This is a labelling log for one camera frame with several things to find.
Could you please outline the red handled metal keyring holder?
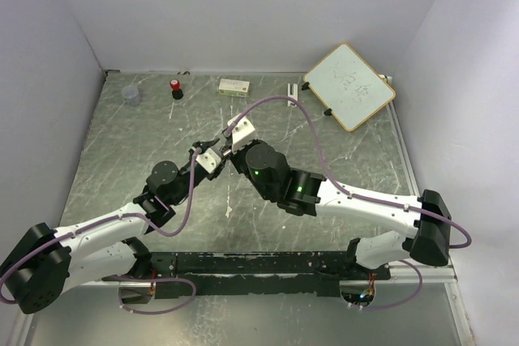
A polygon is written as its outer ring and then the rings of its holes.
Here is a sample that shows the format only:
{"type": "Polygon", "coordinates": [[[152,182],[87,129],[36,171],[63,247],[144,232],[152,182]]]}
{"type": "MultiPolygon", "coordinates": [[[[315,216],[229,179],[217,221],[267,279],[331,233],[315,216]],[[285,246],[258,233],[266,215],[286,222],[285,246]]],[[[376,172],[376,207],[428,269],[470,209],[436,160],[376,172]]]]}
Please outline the red handled metal keyring holder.
{"type": "Polygon", "coordinates": [[[223,160],[228,159],[232,155],[232,147],[230,145],[224,145],[220,149],[221,158],[223,160]]]}

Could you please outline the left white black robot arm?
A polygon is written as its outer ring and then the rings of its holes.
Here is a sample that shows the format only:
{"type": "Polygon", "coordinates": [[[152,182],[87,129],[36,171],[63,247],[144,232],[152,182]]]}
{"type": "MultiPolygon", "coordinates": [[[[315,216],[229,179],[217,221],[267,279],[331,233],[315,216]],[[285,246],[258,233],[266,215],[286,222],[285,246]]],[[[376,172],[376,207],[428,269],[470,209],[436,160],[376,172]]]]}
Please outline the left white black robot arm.
{"type": "Polygon", "coordinates": [[[195,187],[216,178],[228,155],[217,148],[216,140],[196,142],[184,166],[157,163],[143,192],[119,209],[65,227],[32,226],[1,265],[2,303],[34,314],[89,281],[120,276],[144,279],[152,261],[141,237],[152,232],[179,235],[188,216],[174,231],[163,229],[173,219],[175,207],[182,203],[190,207],[195,187]]]}

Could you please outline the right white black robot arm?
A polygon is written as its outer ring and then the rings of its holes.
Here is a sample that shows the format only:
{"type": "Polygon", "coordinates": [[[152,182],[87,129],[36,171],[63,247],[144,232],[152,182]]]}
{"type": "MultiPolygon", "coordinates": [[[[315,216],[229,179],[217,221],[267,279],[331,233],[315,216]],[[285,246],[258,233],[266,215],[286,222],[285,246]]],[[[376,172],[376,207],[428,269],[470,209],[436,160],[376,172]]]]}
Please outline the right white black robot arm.
{"type": "Polygon", "coordinates": [[[359,218],[385,228],[379,236],[350,242],[344,268],[353,279],[408,258],[432,267],[448,264],[450,218],[430,215],[446,209],[434,191],[399,197],[333,184],[322,174],[290,167],[284,154],[259,140],[232,149],[229,158],[263,200],[291,215],[359,218]]]}

